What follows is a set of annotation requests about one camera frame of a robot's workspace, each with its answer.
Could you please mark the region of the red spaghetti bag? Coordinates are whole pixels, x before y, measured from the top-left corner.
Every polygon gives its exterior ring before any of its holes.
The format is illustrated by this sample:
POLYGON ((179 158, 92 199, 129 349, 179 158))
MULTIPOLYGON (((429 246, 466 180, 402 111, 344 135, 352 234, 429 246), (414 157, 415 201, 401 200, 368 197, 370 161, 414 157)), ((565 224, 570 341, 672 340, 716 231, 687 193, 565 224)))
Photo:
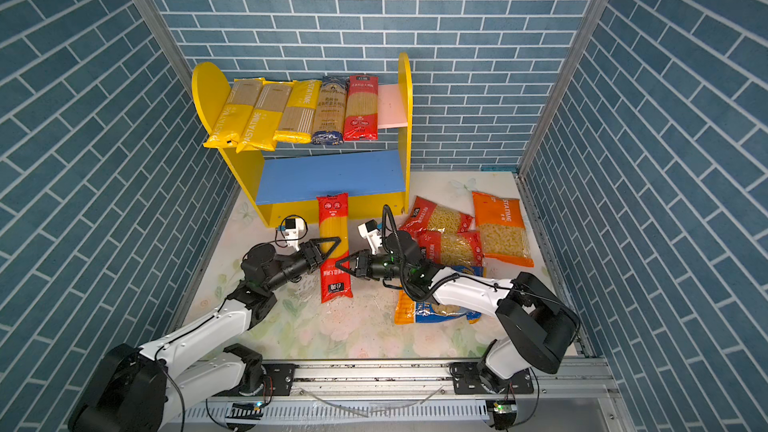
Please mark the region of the red spaghetti bag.
POLYGON ((353 75, 349 78, 343 126, 343 140, 375 141, 378 139, 378 78, 353 75))
POLYGON ((337 269, 335 262, 349 255, 348 194, 318 197, 319 234, 321 238, 341 238, 341 244, 321 265, 321 302, 327 303, 340 297, 353 297, 350 275, 337 269))

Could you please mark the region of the blue orange shell pasta bag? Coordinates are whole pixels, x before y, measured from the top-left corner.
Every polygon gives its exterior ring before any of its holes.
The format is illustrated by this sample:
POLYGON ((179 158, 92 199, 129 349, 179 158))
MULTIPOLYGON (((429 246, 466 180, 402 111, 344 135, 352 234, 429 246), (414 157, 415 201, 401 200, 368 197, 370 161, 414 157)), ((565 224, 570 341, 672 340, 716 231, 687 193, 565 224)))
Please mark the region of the blue orange shell pasta bag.
POLYGON ((414 302, 404 292, 400 292, 394 312, 394 323, 397 325, 442 323, 459 318, 474 324, 480 320, 481 313, 455 305, 414 302))

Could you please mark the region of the blue spaghetti bag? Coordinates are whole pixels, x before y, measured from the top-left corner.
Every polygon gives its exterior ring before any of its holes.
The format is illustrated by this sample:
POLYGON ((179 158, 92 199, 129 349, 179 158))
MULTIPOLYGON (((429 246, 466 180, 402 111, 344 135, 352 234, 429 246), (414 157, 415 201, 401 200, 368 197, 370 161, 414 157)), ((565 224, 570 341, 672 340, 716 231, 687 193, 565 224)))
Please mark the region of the blue spaghetti bag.
POLYGON ((313 145, 343 143, 347 96, 347 77, 326 76, 321 80, 311 133, 313 145))

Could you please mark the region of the yellow spaghetti bag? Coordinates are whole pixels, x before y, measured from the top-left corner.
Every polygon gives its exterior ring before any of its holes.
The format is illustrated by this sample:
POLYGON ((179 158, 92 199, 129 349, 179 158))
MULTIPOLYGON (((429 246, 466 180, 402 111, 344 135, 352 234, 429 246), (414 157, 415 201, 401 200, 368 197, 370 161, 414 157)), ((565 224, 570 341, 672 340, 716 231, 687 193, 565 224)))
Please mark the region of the yellow spaghetti bag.
POLYGON ((293 85, 274 139, 277 142, 309 144, 317 107, 320 80, 298 81, 293 85))
POLYGON ((263 87, 253 113, 241 134, 236 147, 237 153, 276 149, 277 140, 274 134, 282 119, 293 86, 293 82, 270 82, 263 87))
POLYGON ((262 79, 235 81, 219 114, 205 148, 233 148, 240 141, 264 87, 262 79))

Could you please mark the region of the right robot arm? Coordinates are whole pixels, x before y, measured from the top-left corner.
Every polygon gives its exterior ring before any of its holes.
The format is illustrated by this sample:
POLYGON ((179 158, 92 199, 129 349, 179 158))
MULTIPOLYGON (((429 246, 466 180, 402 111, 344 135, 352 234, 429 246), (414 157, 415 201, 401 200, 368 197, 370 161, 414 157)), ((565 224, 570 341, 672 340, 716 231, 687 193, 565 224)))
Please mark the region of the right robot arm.
POLYGON ((385 286, 397 279, 415 302, 457 306, 496 319, 504 334, 491 341, 467 373, 454 372, 490 393, 508 390, 519 372, 557 373, 581 326, 576 313, 535 275, 521 272, 513 279, 497 279, 460 272, 428 259, 404 231, 387 235, 381 252, 361 250, 335 266, 385 286))

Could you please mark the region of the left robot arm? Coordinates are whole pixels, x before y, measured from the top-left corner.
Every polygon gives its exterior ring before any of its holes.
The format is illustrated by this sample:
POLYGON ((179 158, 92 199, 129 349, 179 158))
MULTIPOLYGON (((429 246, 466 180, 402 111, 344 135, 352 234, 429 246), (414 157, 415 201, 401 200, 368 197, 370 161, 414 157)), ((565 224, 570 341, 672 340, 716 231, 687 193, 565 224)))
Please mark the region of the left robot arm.
POLYGON ((338 237, 310 239, 290 255, 261 243, 243 257, 243 279, 208 315, 159 339, 111 349, 68 420, 71 431, 157 431, 189 407, 225 391, 269 399, 274 381, 261 353, 233 338, 263 321, 276 290, 318 270, 338 237))

